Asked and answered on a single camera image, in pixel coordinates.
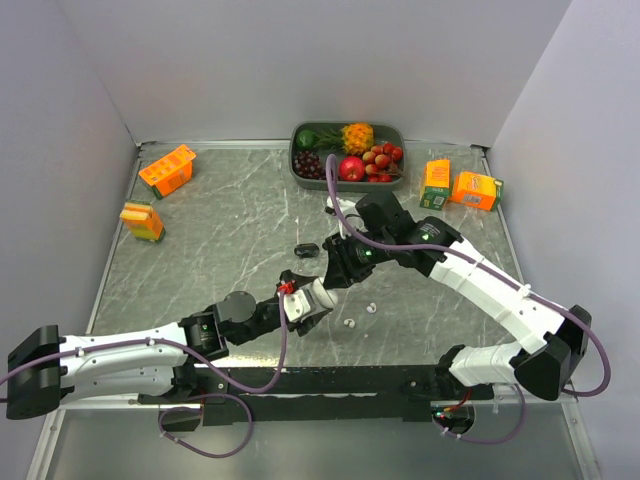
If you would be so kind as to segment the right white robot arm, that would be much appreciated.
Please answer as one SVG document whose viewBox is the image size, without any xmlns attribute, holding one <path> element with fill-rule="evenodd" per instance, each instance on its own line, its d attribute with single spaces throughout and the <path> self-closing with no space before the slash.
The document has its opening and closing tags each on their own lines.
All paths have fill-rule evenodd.
<svg viewBox="0 0 640 480">
<path fill-rule="evenodd" d="M 543 400 L 559 398 L 585 354 L 588 311 L 535 299 L 528 286 L 491 263 L 449 224 L 434 216 L 414 220 L 390 192 L 366 195 L 355 210 L 363 230 L 336 233 L 323 243 L 326 289 L 361 283 L 388 261 L 413 269 L 472 302 L 514 339 L 491 347 L 450 348 L 437 365 L 436 383 L 444 396 L 459 398 L 477 385 L 517 384 Z"/>
</svg>

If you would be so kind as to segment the white earbud charging case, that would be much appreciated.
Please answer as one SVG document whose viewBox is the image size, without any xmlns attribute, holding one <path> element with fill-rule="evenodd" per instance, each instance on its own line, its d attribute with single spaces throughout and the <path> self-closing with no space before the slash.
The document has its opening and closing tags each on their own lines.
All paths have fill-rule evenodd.
<svg viewBox="0 0 640 480">
<path fill-rule="evenodd" d="M 310 287 L 317 304 L 325 309 L 334 309 L 338 304 L 338 294 L 335 290 L 326 289 L 322 278 L 316 278 Z"/>
</svg>

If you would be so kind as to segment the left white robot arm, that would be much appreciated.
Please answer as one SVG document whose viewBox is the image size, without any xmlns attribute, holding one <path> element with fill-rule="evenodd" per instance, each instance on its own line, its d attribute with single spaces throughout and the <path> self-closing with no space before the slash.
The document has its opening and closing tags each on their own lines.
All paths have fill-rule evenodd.
<svg viewBox="0 0 640 480">
<path fill-rule="evenodd" d="M 90 397 L 139 394 L 192 398 L 195 366 L 228 355 L 274 330 L 306 334 L 338 303 L 320 277 L 286 271 L 273 297 L 258 302 L 234 291 L 201 312 L 148 330 L 106 336 L 62 336 L 55 325 L 34 330 L 7 358 L 6 417 L 25 420 Z"/>
</svg>

